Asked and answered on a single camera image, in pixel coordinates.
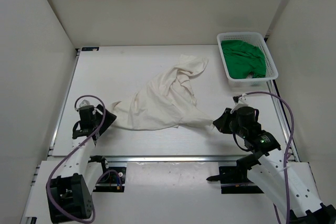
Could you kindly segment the white t shirt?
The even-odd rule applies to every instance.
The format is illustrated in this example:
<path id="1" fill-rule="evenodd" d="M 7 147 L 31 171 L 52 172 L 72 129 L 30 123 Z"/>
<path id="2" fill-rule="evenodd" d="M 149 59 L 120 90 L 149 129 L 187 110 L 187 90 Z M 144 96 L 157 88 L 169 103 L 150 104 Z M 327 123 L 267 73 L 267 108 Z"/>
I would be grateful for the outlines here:
<path id="1" fill-rule="evenodd" d="M 210 126 L 212 118 L 197 108 L 191 78 L 199 76 L 208 59 L 181 55 L 176 65 L 158 74 L 134 95 L 109 105 L 117 127 L 156 131 L 170 127 Z"/>

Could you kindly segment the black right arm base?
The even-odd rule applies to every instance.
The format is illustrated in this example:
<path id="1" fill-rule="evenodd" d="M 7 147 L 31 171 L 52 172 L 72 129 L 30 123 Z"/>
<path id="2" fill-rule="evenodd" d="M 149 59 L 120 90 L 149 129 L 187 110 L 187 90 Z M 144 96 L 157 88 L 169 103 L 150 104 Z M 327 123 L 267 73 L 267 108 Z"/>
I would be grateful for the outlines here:
<path id="1" fill-rule="evenodd" d="M 239 158 L 236 166 L 220 166 L 219 174 L 210 176 L 208 182 L 220 182 L 221 194 L 263 194 L 264 192 L 247 177 L 247 172 L 260 165 L 254 154 Z"/>

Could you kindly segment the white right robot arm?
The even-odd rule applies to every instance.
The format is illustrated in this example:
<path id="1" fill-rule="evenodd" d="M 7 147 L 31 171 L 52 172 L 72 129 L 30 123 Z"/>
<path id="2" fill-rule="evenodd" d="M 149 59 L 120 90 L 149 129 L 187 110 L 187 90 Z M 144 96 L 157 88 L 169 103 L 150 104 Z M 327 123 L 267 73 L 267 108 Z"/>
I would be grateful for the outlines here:
<path id="1" fill-rule="evenodd" d="M 325 205 L 286 163 L 275 137 L 258 122 L 259 111 L 249 106 L 226 108 L 213 124 L 219 132 L 241 137 L 249 155 L 236 161 L 234 170 L 208 181 L 237 177 L 251 181 L 273 202 L 287 223 L 335 223 L 335 208 Z"/>

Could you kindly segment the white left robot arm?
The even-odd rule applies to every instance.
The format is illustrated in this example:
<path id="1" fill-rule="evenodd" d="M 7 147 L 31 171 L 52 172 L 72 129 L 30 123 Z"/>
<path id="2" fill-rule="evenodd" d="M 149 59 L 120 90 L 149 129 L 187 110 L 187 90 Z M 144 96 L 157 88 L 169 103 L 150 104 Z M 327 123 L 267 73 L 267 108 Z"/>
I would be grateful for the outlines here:
<path id="1" fill-rule="evenodd" d="M 46 190 L 52 223 L 92 222 L 92 192 L 97 182 L 105 182 L 110 176 L 107 160 L 103 156 L 93 156 L 92 152 L 98 138 L 116 120 L 116 115 L 101 104 L 81 105 L 77 111 L 80 120 L 72 128 L 74 153 L 52 175 Z"/>

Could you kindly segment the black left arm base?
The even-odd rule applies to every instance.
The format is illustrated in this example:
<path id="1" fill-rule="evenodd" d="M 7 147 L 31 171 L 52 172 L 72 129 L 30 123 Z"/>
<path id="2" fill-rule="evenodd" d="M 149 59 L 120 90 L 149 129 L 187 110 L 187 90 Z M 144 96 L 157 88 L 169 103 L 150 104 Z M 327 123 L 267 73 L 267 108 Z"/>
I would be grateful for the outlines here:
<path id="1" fill-rule="evenodd" d="M 109 163 L 109 169 L 118 173 L 110 172 L 98 178 L 103 174 L 102 165 L 96 162 L 89 163 L 84 173 L 84 179 L 89 191 L 95 193 L 123 193 L 125 190 L 125 180 L 127 175 L 126 163 Z"/>

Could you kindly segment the green t shirt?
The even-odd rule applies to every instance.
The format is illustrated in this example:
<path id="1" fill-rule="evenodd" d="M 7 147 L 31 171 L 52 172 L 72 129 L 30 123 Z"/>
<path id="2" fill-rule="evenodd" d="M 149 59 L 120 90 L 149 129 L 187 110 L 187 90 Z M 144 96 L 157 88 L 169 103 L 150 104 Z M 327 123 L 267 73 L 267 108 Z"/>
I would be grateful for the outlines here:
<path id="1" fill-rule="evenodd" d="M 223 40 L 221 49 L 229 76 L 233 79 L 264 78 L 266 62 L 264 53 L 256 46 L 241 40 Z"/>

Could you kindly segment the aluminium front rail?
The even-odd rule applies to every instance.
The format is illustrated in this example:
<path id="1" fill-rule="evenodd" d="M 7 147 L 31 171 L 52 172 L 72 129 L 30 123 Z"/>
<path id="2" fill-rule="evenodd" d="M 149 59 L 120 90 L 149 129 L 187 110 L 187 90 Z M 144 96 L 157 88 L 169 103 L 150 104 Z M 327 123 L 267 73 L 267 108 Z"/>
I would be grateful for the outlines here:
<path id="1" fill-rule="evenodd" d="M 237 159 L 245 157 L 244 155 L 236 156 L 108 156 L 105 158 L 110 163 L 126 163 L 126 162 L 138 162 L 138 163 L 148 163 L 148 162 L 236 162 Z"/>

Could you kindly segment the aluminium rail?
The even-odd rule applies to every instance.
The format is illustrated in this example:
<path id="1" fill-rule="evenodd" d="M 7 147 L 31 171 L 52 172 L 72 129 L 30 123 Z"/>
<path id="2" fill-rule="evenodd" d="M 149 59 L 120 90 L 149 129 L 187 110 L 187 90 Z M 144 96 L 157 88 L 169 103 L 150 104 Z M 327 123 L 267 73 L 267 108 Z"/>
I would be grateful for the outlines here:
<path id="1" fill-rule="evenodd" d="M 110 163 L 126 163 L 126 162 L 138 162 L 138 163 L 148 163 L 148 162 L 236 162 L 237 159 L 245 157 L 244 155 L 236 156 L 108 156 L 105 158 Z"/>
<path id="2" fill-rule="evenodd" d="M 267 87 L 269 89 L 269 92 L 280 97 L 280 92 L 279 92 L 279 89 L 278 89 L 278 86 L 275 80 L 269 81 L 267 83 Z M 281 130 L 285 138 L 285 146 L 287 146 L 287 142 L 289 140 L 290 132 L 291 132 L 291 118 L 290 118 L 289 110 L 287 109 L 285 104 L 282 101 L 280 101 L 278 98 L 272 97 L 272 101 L 273 101 L 273 104 L 276 110 L 276 114 L 279 120 Z M 290 153 L 289 160 L 291 162 L 301 162 L 294 138 L 291 141 L 291 147 L 289 148 L 289 153 Z"/>

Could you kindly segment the aluminium right side rail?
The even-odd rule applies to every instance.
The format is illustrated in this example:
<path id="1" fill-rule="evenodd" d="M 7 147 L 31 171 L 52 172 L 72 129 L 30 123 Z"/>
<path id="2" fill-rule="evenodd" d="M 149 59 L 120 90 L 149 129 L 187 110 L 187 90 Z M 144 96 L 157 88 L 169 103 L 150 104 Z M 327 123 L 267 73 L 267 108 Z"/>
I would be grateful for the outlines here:
<path id="1" fill-rule="evenodd" d="M 280 92 L 279 92 L 279 89 L 278 89 L 278 86 L 275 80 L 269 81 L 267 83 L 267 87 L 269 89 L 269 92 L 280 97 Z M 285 146 L 287 146 L 287 142 L 289 140 L 290 132 L 291 132 L 291 118 L 290 118 L 289 110 L 287 109 L 285 104 L 282 101 L 280 101 L 278 98 L 272 97 L 272 101 L 273 101 L 273 104 L 276 110 L 276 114 L 279 120 L 281 130 L 285 138 Z M 291 141 L 291 147 L 289 148 L 289 153 L 290 153 L 289 160 L 291 162 L 301 162 L 294 138 Z"/>

